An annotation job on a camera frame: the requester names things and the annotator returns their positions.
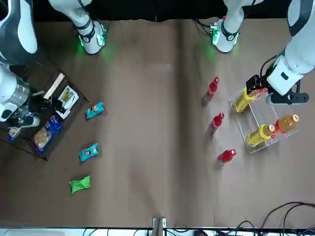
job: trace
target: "green snack bag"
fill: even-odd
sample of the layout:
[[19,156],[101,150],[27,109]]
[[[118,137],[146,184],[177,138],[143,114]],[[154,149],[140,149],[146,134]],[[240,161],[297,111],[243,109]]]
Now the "green snack bag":
[[90,188],[90,176],[86,176],[82,180],[72,180],[69,183],[71,186],[71,194],[74,194],[76,191]]

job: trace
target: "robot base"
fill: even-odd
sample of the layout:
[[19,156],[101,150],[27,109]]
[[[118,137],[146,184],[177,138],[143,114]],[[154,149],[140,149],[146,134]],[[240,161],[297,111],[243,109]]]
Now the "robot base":
[[221,28],[222,23],[223,23],[223,19],[220,19],[217,22],[216,26],[218,26],[218,32],[217,32],[217,35],[213,36],[212,43],[213,45],[217,47],[219,51],[223,53],[228,53],[233,49],[234,45],[236,44],[238,34],[236,37],[234,37],[232,41],[228,41],[222,33],[222,28]]
[[91,38],[90,42],[85,42],[84,40],[81,40],[82,47],[90,55],[98,53],[99,50],[105,46],[105,40],[107,36],[107,29],[105,28],[105,26],[97,21],[93,21],[93,23],[95,34]]

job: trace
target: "small snack packet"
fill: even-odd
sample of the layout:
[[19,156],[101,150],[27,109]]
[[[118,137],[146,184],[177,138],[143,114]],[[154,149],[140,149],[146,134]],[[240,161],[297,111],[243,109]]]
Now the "small snack packet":
[[71,186],[71,194],[74,194],[76,191],[90,188],[90,176],[86,176],[81,180],[72,180],[69,182]]
[[79,152],[81,162],[90,159],[92,156],[98,155],[98,143],[93,144],[92,146],[88,147]]
[[104,111],[104,106],[103,106],[103,102],[99,102],[97,103],[95,106],[91,107],[91,108],[88,108],[86,111],[85,111],[85,114],[87,116],[87,119],[90,119],[100,113],[102,113]]

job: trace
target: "brown table surface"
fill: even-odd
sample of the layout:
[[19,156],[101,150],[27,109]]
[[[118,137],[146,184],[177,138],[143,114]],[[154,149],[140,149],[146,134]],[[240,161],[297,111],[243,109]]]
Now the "brown table surface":
[[[285,19],[245,20],[229,54],[190,20],[111,22],[107,46],[94,56],[83,52],[71,23],[35,29],[91,102],[48,162],[3,147],[2,225],[146,227],[162,215],[168,226],[235,227],[248,219],[259,227],[283,203],[315,201],[314,73],[303,79],[309,102],[296,108],[302,131],[281,143],[249,155],[229,112],[229,98],[290,40]],[[215,76],[219,89],[203,109],[200,98]],[[108,115],[86,122],[84,110],[99,101]],[[204,145],[221,111],[223,124]],[[80,165],[79,150],[93,142],[100,155]],[[213,160],[229,148],[237,156],[214,171]],[[69,180],[86,175],[91,188],[71,196]],[[266,226],[281,227],[286,209]],[[314,210],[301,207],[286,226],[310,227],[314,219]]]

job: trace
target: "yellow bottle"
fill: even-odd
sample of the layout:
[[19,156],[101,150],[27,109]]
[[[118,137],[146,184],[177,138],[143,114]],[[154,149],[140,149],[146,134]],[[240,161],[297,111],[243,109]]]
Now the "yellow bottle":
[[233,110],[237,113],[243,112],[243,110],[247,107],[249,102],[254,101],[255,93],[252,91],[250,94],[247,94],[247,89],[244,88],[241,96],[235,100],[233,103]]
[[247,135],[246,143],[248,146],[255,147],[258,144],[271,139],[271,134],[274,131],[275,127],[272,124],[262,124],[256,131]]

